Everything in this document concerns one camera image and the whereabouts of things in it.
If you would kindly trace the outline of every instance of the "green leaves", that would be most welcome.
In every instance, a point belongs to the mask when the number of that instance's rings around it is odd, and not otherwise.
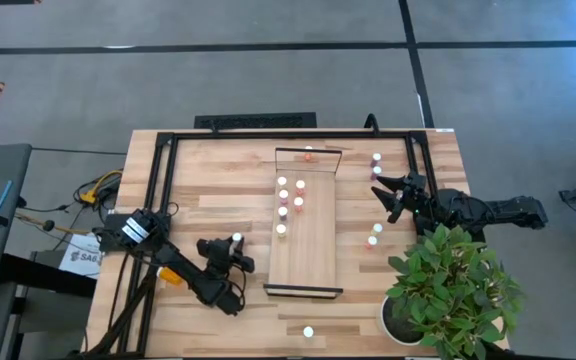
[[[404,253],[405,260],[388,259],[398,272],[386,291],[393,314],[424,333],[422,344],[435,346],[442,359],[485,360],[483,342],[502,339],[517,326],[519,285],[504,273],[495,252],[472,242],[468,232],[440,225]],[[492,324],[500,317],[501,331]]]
[[[386,295],[390,296],[391,298],[398,298],[403,295],[403,293],[404,288],[399,286],[392,287],[386,291]]]
[[[388,258],[388,265],[404,275],[410,274],[408,271],[408,265],[406,265],[406,263],[397,256],[390,256]]]

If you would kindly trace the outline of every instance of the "wooden board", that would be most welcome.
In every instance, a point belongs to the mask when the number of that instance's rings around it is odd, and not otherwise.
[[[277,170],[283,176],[288,190],[288,217],[281,221],[277,210],[280,206],[276,185],[273,227],[286,225],[284,238],[272,232],[270,243],[270,271],[268,283],[273,285],[298,285],[336,287],[335,246],[335,173],[324,171]],[[293,200],[295,183],[306,183],[301,213],[295,211]],[[335,297],[335,293],[312,290],[267,289],[268,294]]]
[[[143,205],[156,133],[149,130],[133,133],[117,199],[119,212],[130,213]],[[428,140],[439,188],[468,192],[455,133],[428,130]],[[337,284],[344,288],[344,294],[334,303],[330,300],[269,297],[262,288],[268,282],[270,269],[276,176],[274,149],[307,145],[343,151],[336,179],[335,228]],[[237,317],[225,316],[217,309],[199,304],[185,286],[158,282],[146,355],[435,354],[432,348],[405,347],[393,342],[377,324],[376,316],[384,292],[396,281],[387,257],[403,256],[416,235],[408,212],[404,212],[396,224],[385,222],[387,213],[370,191],[370,186],[375,184],[369,180],[369,163],[374,152],[383,156],[384,175],[403,176],[408,172],[406,149],[400,140],[193,140],[180,143],[171,194],[171,200],[180,209],[172,218],[170,240],[184,255],[203,267],[205,259],[197,254],[197,239],[223,239],[234,231],[240,231],[246,236],[244,251],[255,259],[256,271],[248,276],[246,309]],[[418,148],[416,154],[423,173]],[[163,168],[157,182],[156,204],[161,198]],[[367,250],[364,242],[375,222],[384,224],[384,232],[379,246]],[[103,260],[88,320],[90,347],[106,332],[122,259],[122,254],[112,254]],[[122,309],[125,302],[131,264],[132,260],[128,260],[118,309]],[[232,278],[241,281],[237,272]],[[138,326],[135,324],[139,324],[140,319],[141,310],[138,309],[133,318],[129,349],[136,347]],[[314,328],[313,338],[302,336],[304,326]],[[499,345],[508,347],[506,341]]]

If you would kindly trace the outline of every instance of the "potted plant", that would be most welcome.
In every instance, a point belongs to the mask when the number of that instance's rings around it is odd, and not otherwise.
[[[460,227],[440,225],[390,266],[400,274],[386,292],[381,321],[401,343],[435,346],[442,359],[484,360],[483,342],[501,340],[516,326],[519,285],[504,272],[495,252],[472,242]],[[493,320],[501,318],[499,330]]]

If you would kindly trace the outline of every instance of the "wooden table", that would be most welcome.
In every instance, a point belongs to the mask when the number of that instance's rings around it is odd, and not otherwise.
[[[156,133],[154,130],[133,133],[117,200],[120,213],[131,213],[143,206]],[[428,130],[428,140],[438,187],[468,192],[455,133]],[[344,293],[336,300],[268,297],[262,289],[268,281],[275,212],[274,149],[306,145],[343,151],[336,179],[336,271],[337,285]],[[241,232],[246,237],[244,253],[255,259],[256,271],[248,276],[247,305],[237,317],[199,304],[185,285],[175,287],[159,281],[147,356],[434,354],[433,348],[395,343],[377,323],[384,292],[395,281],[387,257],[403,255],[416,235],[409,212],[404,212],[396,224],[386,223],[387,214],[370,190],[375,182],[369,180],[369,163],[375,152],[382,154],[385,176],[408,173],[406,148],[398,139],[182,141],[171,191],[171,201],[179,205],[179,212],[172,218],[170,240],[203,268],[206,260],[197,254],[195,247],[199,238],[223,239]],[[416,155],[423,173],[419,148]],[[155,204],[160,201],[163,168],[164,165],[160,169]],[[384,224],[384,232],[379,245],[368,250],[364,243],[377,222]],[[123,255],[112,254],[103,260],[87,327],[91,346],[106,331],[122,259]],[[115,316],[123,308],[130,261]],[[235,281],[241,281],[238,272],[232,274]],[[138,309],[129,350],[136,346],[140,317]],[[304,338],[305,326],[314,328],[313,338]]]

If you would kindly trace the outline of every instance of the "gray floor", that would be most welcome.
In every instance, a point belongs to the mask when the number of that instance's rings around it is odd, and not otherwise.
[[[576,0],[409,3],[420,42],[576,40]],[[0,47],[404,40],[395,0],[0,6]],[[473,194],[533,195],[550,218],[541,231],[487,231],[528,295],[513,349],[576,358],[576,213],[557,197],[576,180],[576,48],[421,50],[420,57],[435,125],[456,129]],[[39,147],[123,152],[133,129],[189,128],[201,114],[316,111],[321,127],[348,127],[374,112],[382,127],[422,124],[406,50],[0,55],[0,81],[0,143]],[[34,152],[23,193],[33,206],[57,206],[122,162]],[[69,224],[73,216],[53,218]],[[94,225],[95,216],[82,215],[78,225]],[[9,251],[54,246],[34,232],[15,225]],[[41,339],[25,346],[25,358],[60,349],[54,336]],[[59,342],[80,340],[64,334]]]

